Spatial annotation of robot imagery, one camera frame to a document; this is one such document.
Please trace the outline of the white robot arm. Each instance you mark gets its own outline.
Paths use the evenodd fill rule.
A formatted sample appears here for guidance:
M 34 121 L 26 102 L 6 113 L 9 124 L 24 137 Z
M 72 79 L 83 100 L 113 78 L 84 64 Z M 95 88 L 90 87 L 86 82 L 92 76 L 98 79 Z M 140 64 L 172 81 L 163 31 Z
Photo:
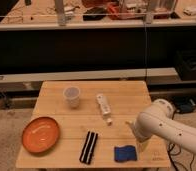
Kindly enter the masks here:
M 127 122 L 139 142 L 157 135 L 196 155 L 196 128 L 171 119 L 174 107 L 165 99 L 154 100 L 138 114 L 135 121 Z

